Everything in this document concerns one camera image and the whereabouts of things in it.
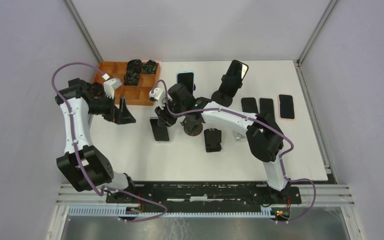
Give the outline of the pink case smartphone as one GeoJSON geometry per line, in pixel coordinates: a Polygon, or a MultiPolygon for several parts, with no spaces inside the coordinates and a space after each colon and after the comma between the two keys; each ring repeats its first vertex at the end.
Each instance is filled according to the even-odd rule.
{"type": "Polygon", "coordinates": [[[295,109],[294,99],[292,95],[280,94],[278,96],[279,102],[279,116],[281,119],[294,120],[295,109]]]}

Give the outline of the silver edge smartphone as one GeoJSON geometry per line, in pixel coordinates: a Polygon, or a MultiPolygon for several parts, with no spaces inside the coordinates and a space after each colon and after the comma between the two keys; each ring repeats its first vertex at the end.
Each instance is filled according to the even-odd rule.
{"type": "Polygon", "coordinates": [[[156,142],[170,142],[170,135],[166,126],[158,125],[158,118],[151,117],[149,119],[150,126],[152,129],[153,137],[156,142]]]}

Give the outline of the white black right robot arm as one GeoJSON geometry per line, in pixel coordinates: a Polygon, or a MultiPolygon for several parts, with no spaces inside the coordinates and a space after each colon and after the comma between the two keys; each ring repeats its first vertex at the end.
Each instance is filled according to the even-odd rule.
{"type": "Polygon", "coordinates": [[[287,138],[268,112],[247,113],[222,106],[206,98],[195,98],[181,83],[170,89],[156,85],[149,92],[149,99],[157,103],[155,113],[160,126],[171,127],[183,117],[181,125],[189,136],[197,136],[204,124],[213,124],[232,130],[247,139],[252,155],[263,163],[269,189],[269,199],[282,204],[289,198],[289,179],[282,162],[284,141],[287,138]]]}

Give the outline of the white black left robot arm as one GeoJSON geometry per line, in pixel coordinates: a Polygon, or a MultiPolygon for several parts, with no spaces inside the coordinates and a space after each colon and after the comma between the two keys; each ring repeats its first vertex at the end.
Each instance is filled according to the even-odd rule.
{"type": "Polygon", "coordinates": [[[113,98],[93,97],[91,84],[75,78],[68,81],[68,87],[58,91],[55,101],[59,105],[65,125],[65,148],[63,156],[56,159],[57,168],[78,192],[118,191],[118,197],[125,204],[137,198],[134,182],[127,173],[116,172],[109,159],[92,142],[89,116],[102,116],[104,120],[117,125],[136,123],[128,110],[124,97],[115,104],[113,98]]]}

